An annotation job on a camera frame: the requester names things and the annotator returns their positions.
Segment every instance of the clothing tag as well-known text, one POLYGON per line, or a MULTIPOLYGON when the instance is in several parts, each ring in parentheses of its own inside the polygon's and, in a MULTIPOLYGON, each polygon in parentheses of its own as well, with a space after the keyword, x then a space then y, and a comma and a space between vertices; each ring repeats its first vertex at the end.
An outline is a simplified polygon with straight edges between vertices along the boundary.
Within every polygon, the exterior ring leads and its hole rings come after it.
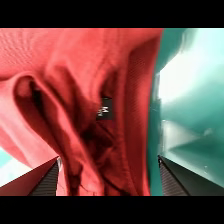
POLYGON ((112 99, 103 98, 102 107, 98 110, 97 120, 112 120, 112 99))

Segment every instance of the size tag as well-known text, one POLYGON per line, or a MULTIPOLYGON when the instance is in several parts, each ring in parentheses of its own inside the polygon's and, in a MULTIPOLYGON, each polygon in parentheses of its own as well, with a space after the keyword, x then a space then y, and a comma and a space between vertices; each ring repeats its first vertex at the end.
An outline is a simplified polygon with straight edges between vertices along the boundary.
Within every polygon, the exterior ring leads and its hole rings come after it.
POLYGON ((112 120, 112 115, 112 99, 103 98, 102 107, 97 113, 97 120, 112 120))

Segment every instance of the red cloth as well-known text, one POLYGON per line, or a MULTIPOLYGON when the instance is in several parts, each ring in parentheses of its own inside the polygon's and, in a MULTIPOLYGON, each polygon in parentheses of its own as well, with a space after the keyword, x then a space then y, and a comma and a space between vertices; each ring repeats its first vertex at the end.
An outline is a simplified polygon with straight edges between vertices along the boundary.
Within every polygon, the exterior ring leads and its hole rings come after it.
POLYGON ((151 78, 162 29, 0 29, 0 145, 59 155, 57 195, 149 195, 151 78), (102 97, 114 119, 97 121, 102 97))

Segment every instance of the red shirt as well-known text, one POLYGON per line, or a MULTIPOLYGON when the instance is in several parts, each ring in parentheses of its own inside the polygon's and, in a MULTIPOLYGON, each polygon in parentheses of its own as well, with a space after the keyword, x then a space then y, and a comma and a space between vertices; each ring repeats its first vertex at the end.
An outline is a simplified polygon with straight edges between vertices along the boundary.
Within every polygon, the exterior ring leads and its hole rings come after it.
POLYGON ((149 195, 146 141, 162 29, 0 29, 0 145, 57 195, 149 195), (113 120, 97 121, 102 97, 113 120))

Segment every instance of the red garment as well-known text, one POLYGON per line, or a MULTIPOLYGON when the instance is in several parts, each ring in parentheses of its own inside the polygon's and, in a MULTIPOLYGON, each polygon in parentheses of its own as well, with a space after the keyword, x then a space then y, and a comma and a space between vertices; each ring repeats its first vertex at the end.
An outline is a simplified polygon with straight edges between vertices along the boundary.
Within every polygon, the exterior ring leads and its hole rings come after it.
POLYGON ((0 145, 57 195, 149 195, 148 104, 162 29, 0 29, 0 145), (102 97, 112 121, 97 121, 102 97))

